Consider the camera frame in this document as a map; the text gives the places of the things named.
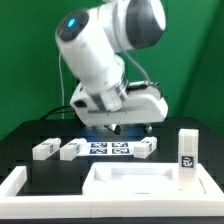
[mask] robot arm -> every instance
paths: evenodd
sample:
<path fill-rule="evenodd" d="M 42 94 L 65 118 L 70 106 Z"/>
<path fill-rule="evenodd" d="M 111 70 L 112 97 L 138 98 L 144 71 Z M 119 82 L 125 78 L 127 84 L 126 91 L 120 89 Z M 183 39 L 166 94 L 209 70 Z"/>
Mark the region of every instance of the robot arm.
<path fill-rule="evenodd" d="M 115 53 L 154 46 L 165 29 L 160 0 L 115 0 L 66 16 L 56 42 L 80 80 L 71 106 L 86 125 L 163 121 L 167 104 L 155 85 L 128 83 Z"/>

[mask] black wire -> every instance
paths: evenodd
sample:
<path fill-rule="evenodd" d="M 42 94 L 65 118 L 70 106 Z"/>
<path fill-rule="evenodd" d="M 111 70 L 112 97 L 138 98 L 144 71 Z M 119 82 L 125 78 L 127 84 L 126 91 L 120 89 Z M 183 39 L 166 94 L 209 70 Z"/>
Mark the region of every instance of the black wire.
<path fill-rule="evenodd" d="M 62 107 L 57 107 L 51 111 L 49 111 L 48 113 L 46 113 L 44 116 L 42 116 L 40 118 L 40 120 L 45 120 L 48 116 L 52 115 L 52 114 L 55 114 L 54 112 L 56 111 L 59 111 L 59 110 L 63 110 L 63 109 L 66 109 L 66 108 L 71 108 L 71 106 L 62 106 Z"/>

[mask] black tabletop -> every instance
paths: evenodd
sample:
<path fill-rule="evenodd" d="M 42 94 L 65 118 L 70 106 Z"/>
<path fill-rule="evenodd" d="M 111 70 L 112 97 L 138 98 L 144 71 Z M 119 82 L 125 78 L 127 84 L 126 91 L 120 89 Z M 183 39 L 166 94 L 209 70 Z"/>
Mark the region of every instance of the black tabletop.
<path fill-rule="evenodd" d="M 0 142 L 0 184 L 19 165 L 25 165 L 28 180 L 19 195 L 78 195 L 94 162 L 177 162 L 178 133 L 182 128 L 199 130 L 199 163 L 224 190 L 224 139 L 192 118 L 167 118 L 153 124 L 151 134 L 143 126 L 123 126 L 120 135 L 104 128 L 87 128 L 76 120 L 35 120 L 22 123 Z M 60 161 L 59 152 L 46 161 L 33 161 L 32 148 L 47 138 L 60 138 L 61 146 L 74 138 L 88 142 L 138 141 L 157 138 L 157 149 L 146 159 L 133 156 L 77 157 Z M 222 217 L 103 218 L 57 220 L 0 220 L 0 223 L 224 223 Z"/>

